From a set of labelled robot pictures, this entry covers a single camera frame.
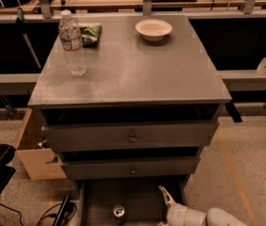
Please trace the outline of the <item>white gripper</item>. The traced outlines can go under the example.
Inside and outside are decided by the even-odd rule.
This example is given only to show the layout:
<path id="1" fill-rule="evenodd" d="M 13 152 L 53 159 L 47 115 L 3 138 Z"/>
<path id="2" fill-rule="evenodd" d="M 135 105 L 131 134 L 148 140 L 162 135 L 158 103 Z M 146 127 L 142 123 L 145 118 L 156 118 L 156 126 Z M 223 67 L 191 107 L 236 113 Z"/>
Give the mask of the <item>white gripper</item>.
<path id="1" fill-rule="evenodd" d="M 166 223 L 161 221 L 157 226 L 207 226 L 206 213 L 176 203 L 163 186 L 159 186 L 159 189 L 163 193 L 164 203 L 168 209 Z"/>

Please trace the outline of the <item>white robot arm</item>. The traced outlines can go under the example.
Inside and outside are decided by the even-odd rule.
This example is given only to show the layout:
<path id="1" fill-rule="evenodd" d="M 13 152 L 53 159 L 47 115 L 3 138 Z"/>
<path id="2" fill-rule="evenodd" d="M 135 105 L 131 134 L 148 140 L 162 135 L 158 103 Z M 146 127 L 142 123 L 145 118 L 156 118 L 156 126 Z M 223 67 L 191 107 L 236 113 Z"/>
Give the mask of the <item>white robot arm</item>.
<path id="1" fill-rule="evenodd" d="M 157 226 L 248 226 L 220 208 L 211 208 L 207 213 L 196 211 L 173 200 L 169 192 L 159 186 L 167 207 L 166 220 Z"/>

